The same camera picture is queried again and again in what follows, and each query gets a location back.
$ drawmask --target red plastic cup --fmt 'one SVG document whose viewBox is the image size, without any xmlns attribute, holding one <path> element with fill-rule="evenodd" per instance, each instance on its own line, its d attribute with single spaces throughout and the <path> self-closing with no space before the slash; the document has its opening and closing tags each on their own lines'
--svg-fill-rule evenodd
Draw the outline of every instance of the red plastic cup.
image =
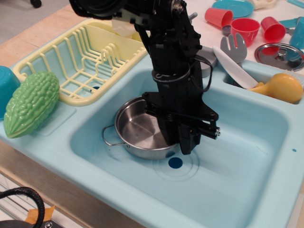
<svg viewBox="0 0 304 228">
<path fill-rule="evenodd" d="M 227 9 L 209 8 L 205 13 L 205 20 L 220 29 L 226 25 L 230 25 L 232 19 L 233 12 Z"/>
<path fill-rule="evenodd" d="M 241 34 L 246 46 L 249 47 L 257 37 L 260 26 L 258 21 L 251 18 L 238 18 L 231 22 L 231 34 Z"/>
<path fill-rule="evenodd" d="M 286 33 L 284 25 L 273 17 L 266 17 L 261 21 L 264 39 L 269 43 L 281 41 Z"/>
</svg>

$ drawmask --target drain hole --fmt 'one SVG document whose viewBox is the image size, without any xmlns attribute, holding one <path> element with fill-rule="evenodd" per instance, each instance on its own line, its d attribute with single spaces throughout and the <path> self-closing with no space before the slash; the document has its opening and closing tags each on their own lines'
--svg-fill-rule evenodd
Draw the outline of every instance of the drain hole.
<svg viewBox="0 0 304 228">
<path fill-rule="evenodd" d="M 180 158 L 171 158 L 168 162 L 169 166 L 173 169 L 178 169 L 182 166 L 182 159 Z"/>
<path fill-rule="evenodd" d="M 99 86 L 94 86 L 94 89 L 99 89 Z M 92 90 L 90 89 L 90 92 L 92 92 Z"/>
</svg>

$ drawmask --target dish rack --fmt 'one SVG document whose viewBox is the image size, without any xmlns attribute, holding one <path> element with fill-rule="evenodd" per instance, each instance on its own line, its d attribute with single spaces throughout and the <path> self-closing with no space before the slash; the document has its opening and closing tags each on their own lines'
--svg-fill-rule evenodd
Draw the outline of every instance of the dish rack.
<svg viewBox="0 0 304 228">
<path fill-rule="evenodd" d="M 100 98 L 147 54 L 139 35 L 121 37 L 110 21 L 87 19 L 18 62 L 13 72 L 23 82 L 38 71 L 52 71 L 59 100 L 84 106 Z"/>
</svg>

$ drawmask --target green bitter melon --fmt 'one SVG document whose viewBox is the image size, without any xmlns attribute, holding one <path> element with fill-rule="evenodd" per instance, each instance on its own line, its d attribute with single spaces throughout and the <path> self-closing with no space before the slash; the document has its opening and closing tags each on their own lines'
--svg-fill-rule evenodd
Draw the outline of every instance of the green bitter melon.
<svg viewBox="0 0 304 228">
<path fill-rule="evenodd" d="M 53 72 L 28 76 L 6 106 L 3 124 L 7 137 L 21 137 L 37 129 L 54 109 L 59 87 Z"/>
</svg>

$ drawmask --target black cable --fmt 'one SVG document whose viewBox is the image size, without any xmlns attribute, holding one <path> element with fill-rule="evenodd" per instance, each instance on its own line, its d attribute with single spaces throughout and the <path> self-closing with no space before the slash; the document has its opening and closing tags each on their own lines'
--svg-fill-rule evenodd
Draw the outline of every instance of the black cable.
<svg viewBox="0 0 304 228">
<path fill-rule="evenodd" d="M 208 81 L 208 84 L 207 84 L 206 88 L 204 88 L 204 89 L 201 89 L 201 88 L 194 82 L 193 76 L 191 76 L 192 83 L 195 85 L 195 87 L 197 87 L 200 91 L 202 91 L 202 92 L 204 93 L 204 92 L 208 91 L 209 88 L 210 88 L 211 80 L 212 80 L 213 66 L 212 66 L 212 64 L 209 62 L 209 60 L 207 60 L 207 59 L 204 58 L 203 56 L 198 56 L 198 55 L 196 55 L 196 56 L 194 57 L 194 59 L 197 60 L 197 61 L 199 61 L 199 62 L 205 63 L 205 64 L 207 64 L 207 65 L 210 67 L 210 77 L 209 77 L 209 81 Z"/>
<path fill-rule="evenodd" d="M 36 203 L 37 208 L 38 208 L 38 218 L 37 218 L 37 221 L 36 221 L 35 225 L 33 226 L 33 228 L 40 228 L 43 223 L 45 209 L 44 209 L 43 200 L 39 196 L 39 194 L 31 188 L 19 187 L 19 188 L 14 188 L 14 189 L 0 192 L 0 199 L 8 197 L 8 196 L 12 196 L 12 195 L 25 195 L 25 196 L 31 198 Z"/>
</svg>

